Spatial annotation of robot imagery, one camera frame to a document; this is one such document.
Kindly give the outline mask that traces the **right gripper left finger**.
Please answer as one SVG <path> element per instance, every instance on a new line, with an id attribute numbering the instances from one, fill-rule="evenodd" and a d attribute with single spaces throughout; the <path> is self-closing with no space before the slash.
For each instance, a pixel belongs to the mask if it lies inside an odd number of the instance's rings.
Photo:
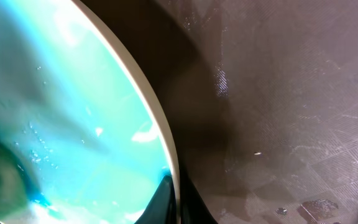
<path id="1" fill-rule="evenodd" d="M 135 224 L 176 224 L 177 208 L 173 180 L 163 177 L 152 199 Z"/>

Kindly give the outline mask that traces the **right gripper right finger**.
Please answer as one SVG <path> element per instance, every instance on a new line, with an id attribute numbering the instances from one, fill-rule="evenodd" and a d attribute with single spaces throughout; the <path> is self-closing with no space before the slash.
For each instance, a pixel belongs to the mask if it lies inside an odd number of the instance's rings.
<path id="1" fill-rule="evenodd" d="M 181 224 L 218 224 L 184 169 L 180 171 L 180 211 Z"/>

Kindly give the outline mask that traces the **white plate top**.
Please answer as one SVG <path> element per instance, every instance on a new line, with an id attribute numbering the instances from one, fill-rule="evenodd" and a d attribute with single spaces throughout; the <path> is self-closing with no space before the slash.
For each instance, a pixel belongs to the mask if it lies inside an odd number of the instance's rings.
<path id="1" fill-rule="evenodd" d="M 177 152 L 143 71 L 81 1 L 0 0 L 0 140 L 28 204 L 0 223 L 135 223 Z"/>

